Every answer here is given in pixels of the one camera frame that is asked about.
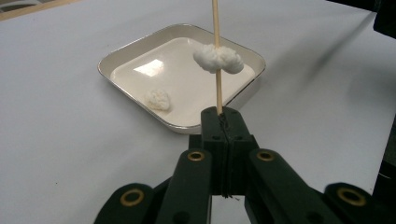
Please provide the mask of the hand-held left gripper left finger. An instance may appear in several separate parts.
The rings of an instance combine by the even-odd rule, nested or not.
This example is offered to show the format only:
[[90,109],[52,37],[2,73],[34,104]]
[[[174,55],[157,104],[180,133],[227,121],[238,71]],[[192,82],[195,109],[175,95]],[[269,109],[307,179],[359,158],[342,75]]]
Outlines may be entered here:
[[215,107],[209,107],[201,112],[201,133],[189,137],[189,149],[203,149],[212,156],[211,183],[212,194],[227,197],[225,164],[225,149],[227,141],[222,129],[222,121]]

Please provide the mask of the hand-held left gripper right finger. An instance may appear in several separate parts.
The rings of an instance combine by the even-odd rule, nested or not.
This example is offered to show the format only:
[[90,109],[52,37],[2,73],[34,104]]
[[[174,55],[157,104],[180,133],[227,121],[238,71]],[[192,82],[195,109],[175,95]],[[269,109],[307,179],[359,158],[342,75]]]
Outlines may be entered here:
[[242,115],[235,109],[224,107],[221,128],[226,139],[223,163],[221,195],[225,198],[244,195],[247,190],[247,157],[258,148]]

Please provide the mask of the thin wooden skewer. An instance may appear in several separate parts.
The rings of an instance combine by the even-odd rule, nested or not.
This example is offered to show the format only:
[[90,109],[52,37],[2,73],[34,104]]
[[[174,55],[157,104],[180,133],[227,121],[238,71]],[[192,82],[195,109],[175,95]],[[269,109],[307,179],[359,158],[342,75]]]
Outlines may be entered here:
[[[212,18],[213,18],[213,34],[214,34],[214,46],[215,49],[219,47],[219,6],[218,0],[212,1]],[[222,105],[222,88],[221,88],[221,69],[216,71],[216,95],[217,95],[217,114],[223,113]]]

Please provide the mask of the square metal tray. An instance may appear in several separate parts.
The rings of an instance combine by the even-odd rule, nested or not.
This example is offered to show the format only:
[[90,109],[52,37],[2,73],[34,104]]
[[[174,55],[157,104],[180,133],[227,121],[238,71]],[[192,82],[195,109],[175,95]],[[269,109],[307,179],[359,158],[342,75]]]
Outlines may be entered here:
[[[170,130],[198,133],[201,111],[216,104],[216,84],[192,54],[213,40],[214,35],[200,27],[171,25],[110,52],[98,71]],[[148,107],[146,96],[156,90],[167,93],[169,109]]]

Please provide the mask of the white marshmallow piece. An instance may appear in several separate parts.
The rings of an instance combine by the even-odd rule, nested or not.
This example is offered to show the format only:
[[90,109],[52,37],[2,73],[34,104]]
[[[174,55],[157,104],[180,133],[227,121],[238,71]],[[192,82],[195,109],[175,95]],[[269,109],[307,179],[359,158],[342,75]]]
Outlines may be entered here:
[[151,90],[145,95],[146,106],[150,109],[166,111],[170,108],[170,98],[164,90]]
[[234,75],[244,69],[241,56],[227,47],[216,47],[213,44],[202,45],[192,54],[192,57],[201,68],[211,74],[223,70]]

